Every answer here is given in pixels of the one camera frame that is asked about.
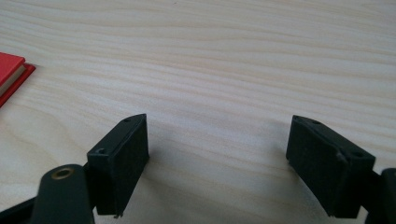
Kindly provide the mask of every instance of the wood grain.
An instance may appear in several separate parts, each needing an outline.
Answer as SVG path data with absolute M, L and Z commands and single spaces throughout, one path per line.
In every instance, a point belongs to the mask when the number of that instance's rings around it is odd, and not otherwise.
M 327 217 L 285 159 L 291 116 L 396 164 L 396 4 L 0 1 L 0 51 L 37 70 L 0 109 L 0 210 L 148 114 L 151 159 L 122 219 L 363 223 Z

